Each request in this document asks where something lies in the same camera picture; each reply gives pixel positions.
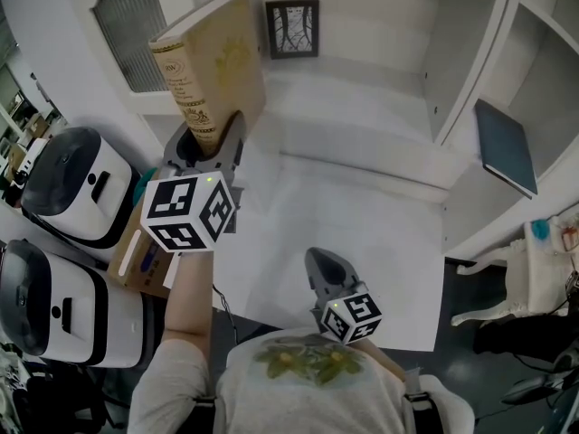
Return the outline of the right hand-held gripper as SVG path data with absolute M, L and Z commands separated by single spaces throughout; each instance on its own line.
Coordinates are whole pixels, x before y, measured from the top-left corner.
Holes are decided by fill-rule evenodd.
M 371 336 L 382 321 L 382 312 L 362 283 L 353 265 L 333 251 L 318 247 L 305 254 L 310 288 L 318 299 L 330 298 L 317 318 L 322 333 L 330 333 L 342 344 Z

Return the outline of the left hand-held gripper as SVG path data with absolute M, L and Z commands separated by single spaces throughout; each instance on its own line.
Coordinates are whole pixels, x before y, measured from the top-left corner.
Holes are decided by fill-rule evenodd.
M 147 182 L 140 215 L 141 227 L 162 250 L 213 251 L 223 234 L 235 232 L 242 189 L 228 184 L 225 175 L 233 175 L 240 165 L 245 138 L 245 117 L 238 110 L 211 159 L 209 168 L 217 171 L 179 173 L 194 168 L 203 152 L 185 122 L 171 136 L 163 157 L 167 166 Z

